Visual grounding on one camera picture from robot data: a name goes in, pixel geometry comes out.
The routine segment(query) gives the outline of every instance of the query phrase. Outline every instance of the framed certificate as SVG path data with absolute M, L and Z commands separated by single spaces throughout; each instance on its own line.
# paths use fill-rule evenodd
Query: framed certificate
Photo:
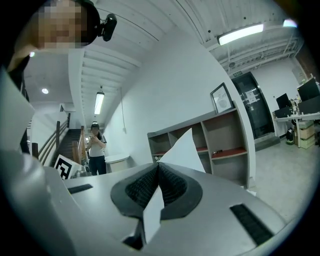
M 234 108 L 224 82 L 220 84 L 213 92 L 211 92 L 211 96 L 218 114 Z

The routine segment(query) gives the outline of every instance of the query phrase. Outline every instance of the glass door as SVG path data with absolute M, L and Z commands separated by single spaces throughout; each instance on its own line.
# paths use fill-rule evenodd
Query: glass door
M 232 82 L 249 116 L 254 138 L 273 133 L 275 129 L 268 105 L 251 72 L 232 79 Z

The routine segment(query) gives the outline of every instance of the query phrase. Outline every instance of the white wall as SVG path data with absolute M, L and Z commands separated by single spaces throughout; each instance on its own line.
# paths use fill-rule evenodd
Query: white wall
M 279 109 L 276 101 L 278 97 L 283 94 L 287 94 L 289 100 L 297 97 L 299 84 L 292 71 L 296 67 L 295 60 L 285 59 L 251 71 L 260 86 L 271 116 L 272 112 Z M 273 122 L 273 125 L 277 136 L 287 132 L 286 123 Z
M 32 143 L 38 143 L 38 151 L 42 148 L 48 138 L 57 129 L 57 121 L 60 121 L 62 125 L 67 120 L 67 114 L 65 112 L 52 112 L 52 113 L 41 113 L 36 112 L 32 117 L 31 129 L 30 129 L 30 145 Z M 60 142 L 65 137 L 68 128 L 60 136 Z M 49 166 L 56 150 L 56 144 L 54 143 L 53 148 L 48 155 L 44 166 Z
M 251 176 L 256 159 L 253 133 L 241 98 L 217 60 L 178 28 L 164 36 L 150 52 L 116 108 L 104 135 L 109 155 L 129 153 L 135 165 L 152 163 L 147 133 L 181 123 L 214 110 L 210 96 L 225 83 L 236 101 L 249 141 Z
M 70 113 L 70 125 L 69 129 L 81 129 L 81 123 L 80 123 L 80 115 L 78 112 L 68 112 L 66 111 L 66 114 L 68 115 Z
M 36 114 L 49 114 L 60 111 L 60 104 L 57 102 L 32 102 Z

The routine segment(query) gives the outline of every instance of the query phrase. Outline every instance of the desk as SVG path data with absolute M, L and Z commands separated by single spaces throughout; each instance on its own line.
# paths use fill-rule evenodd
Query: desk
M 293 114 L 293 115 L 287 116 L 287 117 L 273 118 L 273 120 L 275 122 L 288 122 L 290 120 L 295 120 L 296 131 L 297 131 L 297 135 L 298 135 L 298 148 L 301 147 L 299 121 L 319 120 L 319 119 L 320 119 L 320 112 L 312 113 L 312 114 Z

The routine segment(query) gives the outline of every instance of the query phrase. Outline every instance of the black vent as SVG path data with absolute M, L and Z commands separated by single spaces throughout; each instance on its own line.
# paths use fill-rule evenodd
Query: black vent
M 69 187 L 68 190 L 70 194 L 75 194 L 92 188 L 93 186 L 91 186 L 90 184 L 84 184 L 80 186 Z
M 164 207 L 179 199 L 187 190 L 187 182 L 169 171 L 163 166 L 159 166 L 159 184 L 162 191 Z
M 154 168 L 129 184 L 125 188 L 125 193 L 142 208 L 146 208 L 157 187 L 157 168 Z
M 266 226 L 244 204 L 232 206 L 230 210 L 258 246 L 273 236 Z

